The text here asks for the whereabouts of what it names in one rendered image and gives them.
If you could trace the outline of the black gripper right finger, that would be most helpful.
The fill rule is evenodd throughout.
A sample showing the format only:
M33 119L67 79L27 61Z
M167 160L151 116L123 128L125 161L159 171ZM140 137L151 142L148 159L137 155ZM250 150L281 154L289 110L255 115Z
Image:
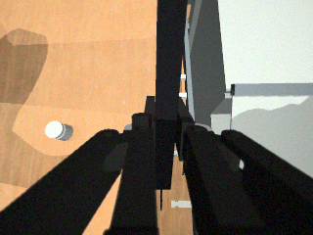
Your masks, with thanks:
M181 96L175 144L198 235L313 235L313 178L240 131L195 123Z

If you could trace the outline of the black long thin rod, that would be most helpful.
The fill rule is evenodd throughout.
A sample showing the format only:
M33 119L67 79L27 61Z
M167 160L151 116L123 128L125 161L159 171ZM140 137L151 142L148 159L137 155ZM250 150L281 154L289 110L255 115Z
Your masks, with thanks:
M156 189L171 190L188 0L156 0Z

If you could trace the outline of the grey cylinder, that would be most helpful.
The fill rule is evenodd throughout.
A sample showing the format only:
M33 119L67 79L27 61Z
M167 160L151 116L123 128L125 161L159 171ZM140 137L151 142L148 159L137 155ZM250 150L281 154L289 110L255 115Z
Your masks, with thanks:
M70 126L54 120L46 125L45 133L50 138L67 141L71 138L73 130Z

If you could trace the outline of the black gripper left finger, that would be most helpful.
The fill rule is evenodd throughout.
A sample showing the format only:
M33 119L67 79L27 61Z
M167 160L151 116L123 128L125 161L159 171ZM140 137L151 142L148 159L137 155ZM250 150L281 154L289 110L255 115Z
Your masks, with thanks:
M103 235L159 235L156 96L131 122L98 131L1 210L0 235L82 235L120 174Z

